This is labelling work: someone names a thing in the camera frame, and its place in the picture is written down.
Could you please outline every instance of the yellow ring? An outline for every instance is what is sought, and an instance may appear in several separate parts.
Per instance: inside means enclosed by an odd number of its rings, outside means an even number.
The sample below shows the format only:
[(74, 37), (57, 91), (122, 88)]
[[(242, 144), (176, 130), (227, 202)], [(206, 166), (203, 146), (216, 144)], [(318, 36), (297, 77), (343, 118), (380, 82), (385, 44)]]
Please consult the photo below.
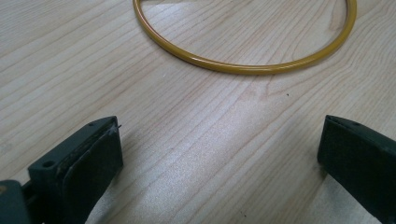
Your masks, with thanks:
[(200, 57), (198, 55), (187, 52), (181, 49), (171, 42), (167, 41), (160, 34), (158, 34), (149, 24), (143, 9), (140, 4), (140, 0), (133, 0), (134, 13), (137, 16), (140, 24), (142, 25), (145, 32), (163, 49), (177, 56), (188, 63), (195, 64), (197, 66), (218, 71), (224, 73), (233, 73), (240, 75), (271, 75), (278, 73), (286, 73), (297, 69), (305, 68), (307, 66), (318, 63), (326, 57), (335, 53), (347, 40), (350, 32), (355, 24), (356, 15), (358, 11), (356, 0), (346, 0), (346, 22), (341, 33), (329, 44), (326, 48), (300, 60), (290, 63), (270, 64), (270, 65), (242, 65), (233, 63), (222, 63), (213, 61), (207, 58)]

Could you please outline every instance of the yellow hoop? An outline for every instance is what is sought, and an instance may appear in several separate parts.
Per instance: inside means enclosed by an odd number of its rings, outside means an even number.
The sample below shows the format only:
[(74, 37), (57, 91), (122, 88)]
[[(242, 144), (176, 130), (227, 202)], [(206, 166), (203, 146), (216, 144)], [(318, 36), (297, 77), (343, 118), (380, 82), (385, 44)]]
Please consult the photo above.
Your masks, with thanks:
[(347, 40), (350, 32), (355, 24), (356, 15), (358, 11), (356, 0), (346, 0), (346, 22), (341, 33), (329, 44), (326, 48), (300, 60), (290, 63), (270, 64), (270, 65), (242, 65), (233, 63), (222, 63), (213, 61), (207, 58), (187, 52), (171, 42), (167, 41), (160, 34), (158, 34), (149, 24), (140, 0), (133, 0), (134, 13), (139, 20), (145, 32), (163, 49), (166, 49), (171, 54), (177, 56), (179, 59), (197, 66), (224, 73), (233, 73), (240, 75), (270, 75), (278, 73), (286, 73), (297, 69), (305, 68), (307, 66), (318, 63), (326, 57), (335, 53)]

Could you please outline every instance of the wooden table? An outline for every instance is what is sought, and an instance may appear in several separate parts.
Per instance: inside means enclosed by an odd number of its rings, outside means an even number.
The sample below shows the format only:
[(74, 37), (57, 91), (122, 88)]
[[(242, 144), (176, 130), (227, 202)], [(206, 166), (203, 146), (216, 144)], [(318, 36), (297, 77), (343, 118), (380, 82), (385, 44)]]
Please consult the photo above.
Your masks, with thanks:
[[(0, 179), (116, 115), (125, 166), (89, 223), (377, 223), (316, 156), (327, 114), (396, 138), (396, 1), (358, 0), (331, 58), (244, 77), (182, 62), (121, 0), (0, 2)], [(336, 37), (344, 0), (147, 0), (178, 46), (282, 63)]]

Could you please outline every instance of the light wood tabletop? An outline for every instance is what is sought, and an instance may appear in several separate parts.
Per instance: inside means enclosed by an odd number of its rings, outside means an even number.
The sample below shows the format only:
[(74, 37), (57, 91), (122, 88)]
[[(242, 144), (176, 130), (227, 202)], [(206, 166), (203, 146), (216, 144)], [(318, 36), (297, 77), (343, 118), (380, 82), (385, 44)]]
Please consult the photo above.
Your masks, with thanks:
[[(143, 0), (153, 27), (228, 63), (285, 63), (332, 41), (345, 0)], [(115, 115), (124, 167), (88, 223), (378, 223), (317, 162), (326, 115), (396, 139), (396, 1), (358, 0), (332, 57), (236, 76), (184, 63), (131, 1), (0, 1), (0, 179)]]

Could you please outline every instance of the wooden surface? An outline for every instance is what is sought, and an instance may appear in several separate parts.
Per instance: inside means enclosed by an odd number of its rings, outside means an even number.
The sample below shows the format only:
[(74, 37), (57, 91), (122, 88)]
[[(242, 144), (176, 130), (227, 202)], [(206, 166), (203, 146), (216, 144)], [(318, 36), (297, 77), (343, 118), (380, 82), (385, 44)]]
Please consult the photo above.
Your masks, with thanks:
[[(116, 115), (125, 166), (88, 223), (377, 223), (317, 164), (327, 114), (396, 138), (396, 1), (358, 0), (317, 66), (267, 77), (169, 55), (121, 0), (0, 1), (0, 179)], [(331, 41), (344, 0), (144, 0), (177, 45), (231, 63), (288, 62)]]

